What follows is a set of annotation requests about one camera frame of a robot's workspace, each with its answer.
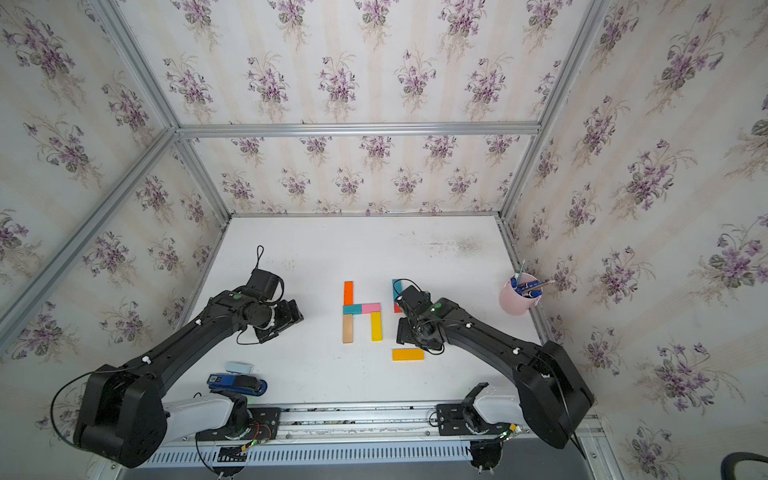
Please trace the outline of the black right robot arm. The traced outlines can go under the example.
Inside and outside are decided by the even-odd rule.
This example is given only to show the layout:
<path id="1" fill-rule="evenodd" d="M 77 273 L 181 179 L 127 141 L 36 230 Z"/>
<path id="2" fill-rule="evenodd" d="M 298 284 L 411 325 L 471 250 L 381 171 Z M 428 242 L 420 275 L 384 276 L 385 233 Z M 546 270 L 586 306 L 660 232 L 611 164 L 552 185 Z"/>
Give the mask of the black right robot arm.
<path id="1" fill-rule="evenodd" d="M 508 335 L 469 314 L 456 302 L 433 302 L 407 288 L 395 297 L 402 311 L 396 342 L 433 355 L 458 347 L 500 372 L 515 386 L 524 423 L 548 445 L 563 449 L 595 403 L 595 397 L 564 348 Z"/>

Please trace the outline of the small teal wooden block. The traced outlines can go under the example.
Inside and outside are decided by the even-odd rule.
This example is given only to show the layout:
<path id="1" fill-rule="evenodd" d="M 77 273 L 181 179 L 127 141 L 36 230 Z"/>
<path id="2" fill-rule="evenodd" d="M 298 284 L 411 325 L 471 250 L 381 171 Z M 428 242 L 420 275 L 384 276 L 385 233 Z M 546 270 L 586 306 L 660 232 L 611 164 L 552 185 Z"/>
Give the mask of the small teal wooden block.
<path id="1" fill-rule="evenodd" d="M 343 307 L 344 315 L 360 315 L 363 311 L 363 307 L 359 304 L 345 305 Z"/>

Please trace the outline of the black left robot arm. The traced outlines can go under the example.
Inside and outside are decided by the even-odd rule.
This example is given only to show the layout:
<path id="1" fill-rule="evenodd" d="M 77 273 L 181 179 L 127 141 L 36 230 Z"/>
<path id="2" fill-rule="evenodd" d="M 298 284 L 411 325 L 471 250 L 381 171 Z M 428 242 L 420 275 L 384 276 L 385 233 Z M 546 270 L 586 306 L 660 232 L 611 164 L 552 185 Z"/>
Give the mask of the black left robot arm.
<path id="1" fill-rule="evenodd" d="M 248 327 L 269 341 L 304 318 L 297 303 L 276 305 L 225 290 L 211 298 L 187 325 L 125 364 L 104 364 L 90 373 L 73 433 L 74 445 L 134 468 L 164 443 L 227 424 L 245 414 L 242 395 L 203 396 L 164 402 L 173 384 L 209 350 Z"/>

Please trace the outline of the long teal wooden block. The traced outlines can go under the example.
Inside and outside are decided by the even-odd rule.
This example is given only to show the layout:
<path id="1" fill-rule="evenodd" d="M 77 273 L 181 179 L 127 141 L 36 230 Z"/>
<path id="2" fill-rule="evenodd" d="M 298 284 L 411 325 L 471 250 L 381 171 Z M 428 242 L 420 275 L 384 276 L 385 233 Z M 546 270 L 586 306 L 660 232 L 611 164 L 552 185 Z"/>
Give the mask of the long teal wooden block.
<path id="1" fill-rule="evenodd" d="M 393 301 L 395 303 L 398 302 L 398 299 L 400 298 L 402 294 L 402 280 L 401 279 L 393 279 L 392 280 L 392 291 L 393 291 Z"/>

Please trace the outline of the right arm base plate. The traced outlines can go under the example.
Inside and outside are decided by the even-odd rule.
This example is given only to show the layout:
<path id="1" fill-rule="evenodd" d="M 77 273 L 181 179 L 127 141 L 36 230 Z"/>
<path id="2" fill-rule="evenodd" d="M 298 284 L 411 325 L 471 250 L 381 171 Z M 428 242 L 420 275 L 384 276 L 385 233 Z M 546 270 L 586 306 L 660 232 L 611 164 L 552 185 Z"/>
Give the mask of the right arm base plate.
<path id="1" fill-rule="evenodd" d="M 440 436 L 500 435 L 511 424 L 522 424 L 523 414 L 516 404 L 503 402 L 443 403 L 436 406 Z"/>

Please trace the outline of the pink wooden block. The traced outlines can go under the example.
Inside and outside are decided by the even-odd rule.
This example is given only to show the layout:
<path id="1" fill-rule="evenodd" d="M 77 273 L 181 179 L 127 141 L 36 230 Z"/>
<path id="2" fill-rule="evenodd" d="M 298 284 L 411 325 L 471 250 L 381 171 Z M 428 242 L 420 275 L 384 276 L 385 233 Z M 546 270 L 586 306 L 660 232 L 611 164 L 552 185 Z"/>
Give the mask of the pink wooden block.
<path id="1" fill-rule="evenodd" d="M 372 314 L 372 313 L 380 313 L 380 312 L 381 312 L 380 303 L 364 303 L 361 305 L 362 314 Z"/>

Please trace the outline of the amber yellow wooden block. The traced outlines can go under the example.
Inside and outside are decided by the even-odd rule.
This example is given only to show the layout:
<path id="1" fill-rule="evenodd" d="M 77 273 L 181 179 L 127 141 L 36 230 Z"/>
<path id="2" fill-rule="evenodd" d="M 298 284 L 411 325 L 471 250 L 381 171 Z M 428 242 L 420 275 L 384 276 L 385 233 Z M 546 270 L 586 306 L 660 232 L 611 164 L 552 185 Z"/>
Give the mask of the amber yellow wooden block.
<path id="1" fill-rule="evenodd" d="M 392 360 L 394 362 L 423 361 L 425 351 L 421 349 L 393 349 Z"/>

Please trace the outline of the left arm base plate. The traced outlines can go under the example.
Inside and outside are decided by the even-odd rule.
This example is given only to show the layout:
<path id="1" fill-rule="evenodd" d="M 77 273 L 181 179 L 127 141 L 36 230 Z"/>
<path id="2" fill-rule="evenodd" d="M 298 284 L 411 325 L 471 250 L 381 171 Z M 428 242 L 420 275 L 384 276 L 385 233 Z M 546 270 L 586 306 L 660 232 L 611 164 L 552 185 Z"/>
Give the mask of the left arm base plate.
<path id="1" fill-rule="evenodd" d="M 218 429 L 209 429 L 195 435 L 202 442 L 246 442 L 263 443 L 277 437 L 282 410 L 279 407 L 249 407 L 248 413 L 237 413 Z"/>

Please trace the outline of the natural wood block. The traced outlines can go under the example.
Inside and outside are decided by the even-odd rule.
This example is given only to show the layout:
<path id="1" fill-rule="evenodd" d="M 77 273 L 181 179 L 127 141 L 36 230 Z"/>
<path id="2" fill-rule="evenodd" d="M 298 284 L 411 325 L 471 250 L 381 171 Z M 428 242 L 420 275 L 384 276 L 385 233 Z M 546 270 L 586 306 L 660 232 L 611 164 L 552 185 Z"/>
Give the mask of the natural wood block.
<path id="1" fill-rule="evenodd" d="M 342 318 L 342 343 L 351 344 L 354 341 L 354 316 L 344 315 Z"/>

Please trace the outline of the orange wooden block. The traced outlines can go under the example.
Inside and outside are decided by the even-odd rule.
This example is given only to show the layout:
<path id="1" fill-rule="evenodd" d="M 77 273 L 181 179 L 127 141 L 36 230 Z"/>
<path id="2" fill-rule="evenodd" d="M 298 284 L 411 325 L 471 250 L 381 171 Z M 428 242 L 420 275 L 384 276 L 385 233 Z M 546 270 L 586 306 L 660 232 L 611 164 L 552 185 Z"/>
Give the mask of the orange wooden block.
<path id="1" fill-rule="evenodd" d="M 354 304 L 354 282 L 345 281 L 343 288 L 343 305 L 351 306 Z"/>

